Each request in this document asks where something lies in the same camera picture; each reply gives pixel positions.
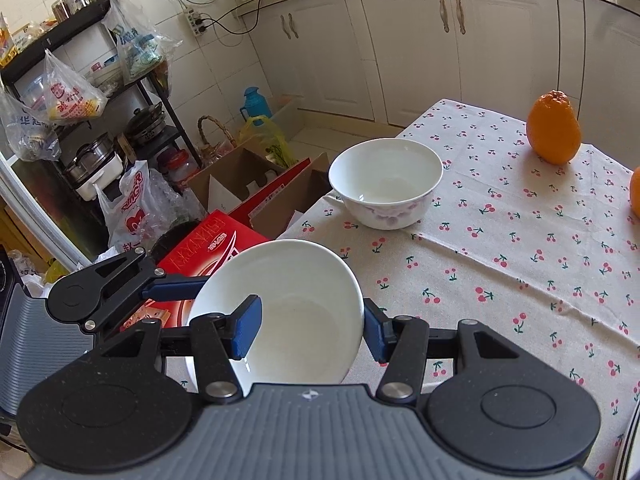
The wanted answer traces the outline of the hanging blue print bag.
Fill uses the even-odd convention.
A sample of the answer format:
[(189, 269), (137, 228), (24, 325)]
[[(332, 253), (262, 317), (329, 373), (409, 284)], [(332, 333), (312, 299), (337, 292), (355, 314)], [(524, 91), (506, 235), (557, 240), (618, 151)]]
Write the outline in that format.
[(110, 0), (103, 26), (110, 33), (125, 84), (144, 77), (165, 61), (163, 40), (129, 0)]

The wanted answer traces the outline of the white kitchen cabinets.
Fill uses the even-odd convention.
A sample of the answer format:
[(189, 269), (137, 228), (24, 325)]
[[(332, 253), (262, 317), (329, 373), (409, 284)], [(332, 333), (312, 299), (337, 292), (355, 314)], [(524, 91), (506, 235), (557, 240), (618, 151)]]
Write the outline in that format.
[(525, 119), (564, 92), (582, 137), (639, 161), (639, 0), (260, 0), (240, 17), (271, 90), (405, 126), (441, 99)]

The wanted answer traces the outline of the yellow plastic bag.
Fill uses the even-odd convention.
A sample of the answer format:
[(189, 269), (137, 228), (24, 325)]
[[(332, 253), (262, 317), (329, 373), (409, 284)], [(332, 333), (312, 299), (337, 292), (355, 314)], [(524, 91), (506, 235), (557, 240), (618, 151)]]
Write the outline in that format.
[(240, 130), (239, 140), (256, 139), (266, 152), (266, 159), (282, 168), (293, 167), (297, 158), (292, 153), (280, 127), (269, 117), (250, 117)]

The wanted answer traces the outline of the cherry print tablecloth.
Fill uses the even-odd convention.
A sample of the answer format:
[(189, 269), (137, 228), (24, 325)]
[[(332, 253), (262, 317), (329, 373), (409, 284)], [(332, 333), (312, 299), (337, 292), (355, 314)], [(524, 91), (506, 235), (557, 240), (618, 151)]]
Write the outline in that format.
[(393, 314), (488, 324), (585, 387), (602, 428), (588, 467), (639, 466), (639, 220), (630, 171), (591, 145), (563, 166), (540, 159), (525, 126), (443, 100), (402, 137), (442, 160), (426, 215), (370, 229), (331, 192), (286, 234), (332, 249), (363, 293)]

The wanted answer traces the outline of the red cardboard box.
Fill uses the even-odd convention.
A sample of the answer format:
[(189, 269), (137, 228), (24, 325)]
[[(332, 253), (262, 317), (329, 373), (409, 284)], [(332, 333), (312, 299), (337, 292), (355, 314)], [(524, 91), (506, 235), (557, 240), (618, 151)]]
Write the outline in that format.
[[(156, 251), (154, 262), (167, 274), (183, 276), (212, 275), (240, 252), (268, 240), (262, 234), (232, 219), (228, 214), (216, 210), (161, 259), (160, 248), (167, 248), (168, 242), (174, 240), (178, 233), (177, 228), (172, 229), (157, 242), (154, 247)], [(188, 320), (192, 304), (192, 299), (145, 300), (120, 329), (126, 330), (142, 318), (158, 318), (163, 328), (183, 326)]]

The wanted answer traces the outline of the orange with stem leaf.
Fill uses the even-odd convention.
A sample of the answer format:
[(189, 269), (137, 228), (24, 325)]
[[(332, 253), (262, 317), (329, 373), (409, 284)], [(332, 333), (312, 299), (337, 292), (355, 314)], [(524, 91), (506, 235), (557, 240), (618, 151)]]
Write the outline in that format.
[(629, 185), (629, 207), (637, 218), (640, 218), (640, 167), (631, 174)]

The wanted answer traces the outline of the hanging snack plastic bag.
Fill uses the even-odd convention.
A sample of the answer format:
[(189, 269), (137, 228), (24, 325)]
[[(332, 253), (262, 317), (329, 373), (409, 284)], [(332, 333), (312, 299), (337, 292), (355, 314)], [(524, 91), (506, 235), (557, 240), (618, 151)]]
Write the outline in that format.
[(44, 51), (42, 110), (36, 116), (49, 125), (71, 125), (100, 117), (108, 97), (60, 61), (50, 50)]

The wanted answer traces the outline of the red white plastic bag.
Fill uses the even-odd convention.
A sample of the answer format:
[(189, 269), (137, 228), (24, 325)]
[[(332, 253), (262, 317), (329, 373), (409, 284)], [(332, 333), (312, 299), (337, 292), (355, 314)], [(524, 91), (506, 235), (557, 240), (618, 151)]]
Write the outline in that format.
[(108, 247), (118, 252), (142, 247), (151, 249), (166, 223), (160, 215), (160, 202), (152, 193), (146, 160), (138, 160), (119, 181), (120, 196), (109, 200), (95, 184), (99, 205), (108, 232)]

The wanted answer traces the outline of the red lid jar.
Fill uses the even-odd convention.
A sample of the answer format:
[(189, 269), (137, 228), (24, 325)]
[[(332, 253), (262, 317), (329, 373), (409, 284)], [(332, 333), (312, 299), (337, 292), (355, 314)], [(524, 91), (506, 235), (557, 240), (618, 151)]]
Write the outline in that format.
[(177, 188), (183, 188), (186, 182), (200, 171), (200, 167), (187, 150), (176, 150), (171, 146), (157, 156), (156, 162), (160, 173)]

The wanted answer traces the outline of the white power strip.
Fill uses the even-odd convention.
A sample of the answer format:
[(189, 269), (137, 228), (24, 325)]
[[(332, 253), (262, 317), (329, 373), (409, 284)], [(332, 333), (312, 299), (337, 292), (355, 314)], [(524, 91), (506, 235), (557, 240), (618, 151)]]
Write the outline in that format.
[(201, 34), (206, 31), (206, 25), (198, 10), (195, 10), (192, 6), (188, 6), (182, 11), (182, 14), (194, 37), (201, 36)]

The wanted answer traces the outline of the clear hanging plastic bag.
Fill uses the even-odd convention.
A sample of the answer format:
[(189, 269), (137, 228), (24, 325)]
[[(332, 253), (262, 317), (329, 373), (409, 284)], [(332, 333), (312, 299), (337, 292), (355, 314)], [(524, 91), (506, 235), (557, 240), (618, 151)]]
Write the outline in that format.
[(19, 159), (24, 162), (60, 159), (62, 150), (52, 127), (6, 90), (1, 91), (1, 123), (6, 140)]

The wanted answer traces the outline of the white bowl pink flowers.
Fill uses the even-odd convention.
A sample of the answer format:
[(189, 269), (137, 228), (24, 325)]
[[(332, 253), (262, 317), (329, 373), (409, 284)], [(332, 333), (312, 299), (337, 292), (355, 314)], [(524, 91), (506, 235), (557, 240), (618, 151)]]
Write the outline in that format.
[(413, 140), (374, 139), (339, 154), (329, 168), (330, 185), (364, 226), (393, 231), (421, 220), (444, 175), (442, 160)]

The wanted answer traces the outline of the blue thermos jug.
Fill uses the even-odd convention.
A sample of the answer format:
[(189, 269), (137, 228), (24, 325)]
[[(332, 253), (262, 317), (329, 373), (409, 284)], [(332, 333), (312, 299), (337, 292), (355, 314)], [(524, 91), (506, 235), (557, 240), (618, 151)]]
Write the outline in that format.
[(259, 93), (257, 87), (248, 87), (244, 90), (244, 104), (240, 108), (240, 113), (245, 120), (259, 116), (272, 117), (268, 101)]

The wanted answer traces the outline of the black metal shelf rack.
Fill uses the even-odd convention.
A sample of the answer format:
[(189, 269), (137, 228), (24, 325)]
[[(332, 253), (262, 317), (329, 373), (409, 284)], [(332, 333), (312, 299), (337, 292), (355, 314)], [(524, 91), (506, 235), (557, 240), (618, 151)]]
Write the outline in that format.
[[(118, 118), (110, 96), (56, 50), (101, 27), (120, 92), (147, 80), (160, 99)], [(151, 160), (188, 135), (168, 101), (169, 60), (177, 41), (161, 34), (129, 0), (98, 0), (53, 27), (2, 68), (1, 125), (17, 158), (9, 170), (52, 216), (81, 211), (99, 193), (114, 197), (134, 160)]]

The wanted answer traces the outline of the bumpy orange fruit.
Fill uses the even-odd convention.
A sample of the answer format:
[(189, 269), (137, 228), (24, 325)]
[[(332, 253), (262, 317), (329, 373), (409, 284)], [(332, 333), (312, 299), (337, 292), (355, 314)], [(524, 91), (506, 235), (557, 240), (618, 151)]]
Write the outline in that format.
[(536, 155), (551, 165), (570, 162), (582, 145), (582, 130), (568, 97), (559, 90), (541, 96), (526, 122), (528, 143)]

